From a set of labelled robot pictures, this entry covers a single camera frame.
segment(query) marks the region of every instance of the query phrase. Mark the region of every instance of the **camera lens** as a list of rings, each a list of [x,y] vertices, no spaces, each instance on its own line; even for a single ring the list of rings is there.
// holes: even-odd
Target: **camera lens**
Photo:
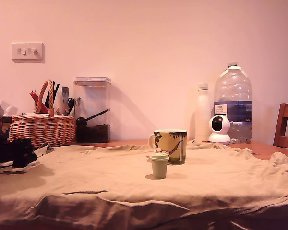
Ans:
[[[212,129],[215,132],[218,132],[222,129],[223,118],[220,116],[216,116],[212,119]]]

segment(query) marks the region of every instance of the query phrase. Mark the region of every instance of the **white security camera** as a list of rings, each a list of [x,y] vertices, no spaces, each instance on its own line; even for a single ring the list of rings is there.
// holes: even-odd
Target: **white security camera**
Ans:
[[[228,145],[230,137],[227,134],[230,123],[226,116],[217,115],[210,119],[209,128],[212,134],[209,137],[210,142]]]

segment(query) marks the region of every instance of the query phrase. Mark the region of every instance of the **chair backrest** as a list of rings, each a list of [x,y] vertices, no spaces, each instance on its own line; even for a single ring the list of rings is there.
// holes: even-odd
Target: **chair backrest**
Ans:
[[[288,104],[280,104],[275,137],[274,137],[274,146],[288,148],[288,136],[285,137],[286,126],[288,120]]]

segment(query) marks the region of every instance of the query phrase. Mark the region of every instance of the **light switch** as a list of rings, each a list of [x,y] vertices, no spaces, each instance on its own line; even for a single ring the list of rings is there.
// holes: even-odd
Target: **light switch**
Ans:
[[[22,48],[21,49],[21,54],[26,55],[27,54],[27,49],[26,48]]]
[[[43,43],[12,43],[12,60],[43,60]]]

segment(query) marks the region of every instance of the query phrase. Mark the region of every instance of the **basket handle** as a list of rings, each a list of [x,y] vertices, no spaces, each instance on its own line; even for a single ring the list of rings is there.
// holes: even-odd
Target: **basket handle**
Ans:
[[[39,93],[39,97],[38,97],[38,102],[37,102],[37,108],[36,108],[36,113],[40,113],[41,107],[42,107],[42,100],[43,100],[43,96],[45,93],[45,90],[47,88],[47,85],[49,83],[50,86],[50,90],[49,90],[49,116],[53,116],[54,115],[54,109],[53,109],[53,84],[52,81],[50,79],[46,80],[42,90]]]

